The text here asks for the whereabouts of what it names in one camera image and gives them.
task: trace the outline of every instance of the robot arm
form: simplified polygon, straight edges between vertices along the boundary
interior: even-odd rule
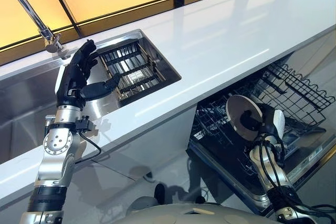
[[[258,172],[259,180],[273,205],[277,220],[281,223],[316,224],[310,215],[300,208],[302,201],[297,195],[284,170],[277,164],[274,146],[281,142],[285,117],[281,110],[262,104],[262,124],[250,151],[250,159]],[[280,155],[283,164],[284,149]]]
[[[90,69],[98,63],[95,59],[98,55],[92,53],[95,49],[93,40],[88,40],[62,73],[56,93],[57,112],[43,141],[43,160],[20,224],[62,223],[62,208],[80,147],[79,133],[90,131],[93,127],[88,116],[81,118],[81,111],[86,101],[111,93],[120,79],[114,76],[107,82],[87,85]]]

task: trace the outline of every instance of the silver metal arm segment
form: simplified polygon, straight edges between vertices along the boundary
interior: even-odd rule
[[[281,110],[275,110],[272,115],[272,120],[268,121],[269,124],[273,124],[276,128],[276,134],[281,139],[284,134],[284,128],[285,128],[285,117],[283,115],[283,112]],[[275,146],[278,141],[277,139],[271,135],[267,134],[265,130],[262,130],[263,132],[260,134],[259,138],[256,139],[256,141],[260,141],[262,138],[265,138],[265,141],[268,141],[271,145]],[[268,149],[268,153],[270,154],[270,159],[268,158],[266,148]],[[294,210],[292,207],[290,207],[288,204],[288,199],[284,195],[279,192],[281,190],[286,196],[290,199],[295,200],[296,202],[302,203],[299,199],[292,183],[288,179],[286,173],[284,170],[276,163],[274,153],[272,152],[272,149],[269,146],[263,146],[262,150],[262,161],[265,167],[265,170],[271,178],[272,181],[269,180],[269,178],[266,176],[264,169],[261,165],[261,159],[260,159],[260,145],[256,145],[249,153],[250,159],[253,163],[253,166],[255,170],[258,173],[258,177],[260,180],[260,183],[262,184],[265,192],[268,195],[269,200],[271,201],[273,208],[275,210],[276,216],[278,221],[282,223],[295,223],[293,222],[295,219],[306,219],[307,222],[298,222],[298,223],[314,223],[317,224],[316,221],[309,215],[302,214],[296,210]]]
[[[62,223],[62,207],[76,156],[81,156],[84,151],[80,148],[80,136],[68,126],[73,125],[80,117],[81,111],[75,106],[58,107],[54,124],[43,141],[43,160],[28,210],[22,215],[20,224]]]

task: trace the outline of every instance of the sink basin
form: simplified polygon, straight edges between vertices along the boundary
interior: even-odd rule
[[[137,50],[133,47],[131,52],[130,44],[136,46]],[[87,102],[83,114],[89,115],[91,120],[181,79],[140,30],[97,42],[96,46],[100,60],[91,70],[88,83],[111,78],[116,72],[111,63],[117,62],[121,67],[117,71],[130,81],[130,85],[126,86],[125,81],[120,82],[110,95]],[[125,51],[127,47],[130,48],[128,53]],[[110,52],[119,57],[111,61],[112,58],[106,57]],[[144,64],[132,64],[132,57],[138,57],[139,62],[143,59]],[[59,67],[64,63],[61,59],[51,60],[0,79],[0,164],[42,144],[45,116],[56,112],[55,82]]]

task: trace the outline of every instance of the stainless steel sink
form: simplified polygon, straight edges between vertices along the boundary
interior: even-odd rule
[[[106,49],[117,50],[116,46],[127,40],[139,40],[139,44],[144,50],[147,50],[147,55],[151,57],[151,62],[156,62],[155,64],[165,80],[161,85],[148,89],[142,95],[128,99],[127,103],[181,78],[140,30],[97,42],[97,52],[106,52]],[[106,81],[113,75],[108,71],[103,55],[100,58],[101,60],[91,71],[88,83]],[[64,61],[61,59],[51,60],[32,69],[22,70],[0,78],[0,135],[2,136],[0,164],[42,144],[45,115],[56,112],[55,82],[59,67],[63,64]],[[123,74],[126,75],[130,72],[132,72],[131,69]],[[107,97],[87,102],[83,114],[89,115],[91,120],[95,120],[118,109],[125,105],[122,103],[125,98],[122,97],[124,93],[126,93],[126,89],[118,87]]]

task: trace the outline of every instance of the faucet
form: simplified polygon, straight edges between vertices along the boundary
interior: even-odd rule
[[[45,42],[46,50],[50,53],[57,53],[61,59],[67,59],[70,55],[67,50],[59,42],[60,34],[54,35],[53,32],[47,27],[37,13],[34,11],[28,0],[18,0],[27,14],[32,18],[35,25],[38,27],[38,32],[42,35]]]

